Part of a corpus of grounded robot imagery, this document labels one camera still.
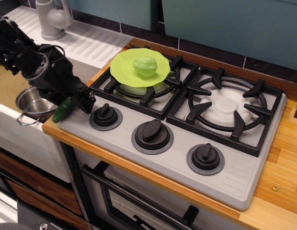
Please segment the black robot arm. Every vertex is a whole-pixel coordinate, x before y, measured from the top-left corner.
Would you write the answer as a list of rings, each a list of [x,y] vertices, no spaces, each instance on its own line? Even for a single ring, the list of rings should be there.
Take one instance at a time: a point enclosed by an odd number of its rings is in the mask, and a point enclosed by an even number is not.
[[[55,105],[70,97],[71,102],[89,114],[96,102],[94,93],[73,74],[73,65],[60,46],[37,45],[8,17],[0,16],[0,64],[21,73],[39,95]]]

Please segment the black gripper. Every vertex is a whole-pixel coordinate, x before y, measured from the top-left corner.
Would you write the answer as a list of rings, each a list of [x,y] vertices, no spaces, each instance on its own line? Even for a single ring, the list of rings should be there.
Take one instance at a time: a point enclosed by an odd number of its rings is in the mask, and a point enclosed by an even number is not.
[[[29,84],[38,89],[41,98],[61,105],[66,97],[83,112],[90,114],[96,102],[95,94],[73,74],[73,65],[60,46],[40,46],[45,68],[39,75],[30,78]]]

